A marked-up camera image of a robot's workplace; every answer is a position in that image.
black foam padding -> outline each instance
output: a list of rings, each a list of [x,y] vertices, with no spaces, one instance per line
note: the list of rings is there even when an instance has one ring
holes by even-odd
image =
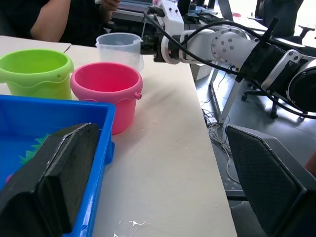
[[[262,229],[273,235],[300,188],[262,139],[233,127],[226,134],[244,193]]]
[[[50,135],[0,192],[0,236],[61,237],[71,232],[97,141],[96,124]]]

green bucket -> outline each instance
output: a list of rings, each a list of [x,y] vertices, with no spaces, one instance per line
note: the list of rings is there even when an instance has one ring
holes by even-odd
[[[0,59],[0,83],[12,95],[71,99],[71,59],[63,53],[32,49],[16,51]]]

plastic measuring cup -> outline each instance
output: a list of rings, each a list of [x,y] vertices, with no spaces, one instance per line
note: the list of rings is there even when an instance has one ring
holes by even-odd
[[[137,71],[144,68],[140,54],[142,39],[134,34],[110,33],[99,36],[95,44],[99,49],[102,62],[114,62],[128,65]]]
[[[115,104],[112,134],[125,131],[134,120],[143,80],[132,67],[118,63],[91,63],[74,71],[71,89],[79,100]]]
[[[0,59],[0,83],[6,83],[12,95],[71,99],[71,59],[47,49],[16,51]]]

person's arm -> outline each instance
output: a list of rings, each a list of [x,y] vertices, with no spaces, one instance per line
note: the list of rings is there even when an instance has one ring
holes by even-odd
[[[36,40],[58,42],[67,25],[70,2],[50,0],[44,5],[30,30],[31,36]]]
[[[112,13],[118,9],[120,0],[103,0],[99,7],[102,23],[107,24],[112,17]]]

clear plastic pitcher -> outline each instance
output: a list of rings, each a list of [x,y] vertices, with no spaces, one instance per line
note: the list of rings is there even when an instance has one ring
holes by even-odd
[[[134,34],[110,33],[99,36],[95,44],[99,49],[102,62],[115,62],[128,65],[137,71],[144,68],[140,54],[142,39]]]

